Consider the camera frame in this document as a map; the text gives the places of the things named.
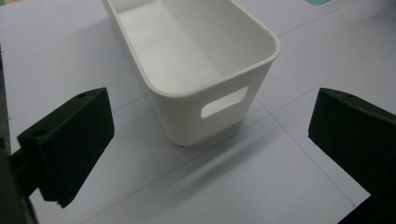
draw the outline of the white plastic bin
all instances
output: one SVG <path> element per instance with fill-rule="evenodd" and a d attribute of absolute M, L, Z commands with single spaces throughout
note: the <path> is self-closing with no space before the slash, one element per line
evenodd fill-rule
<path fill-rule="evenodd" d="M 232 0 L 105 0 L 167 136 L 197 143 L 241 120 L 280 51 Z"/>

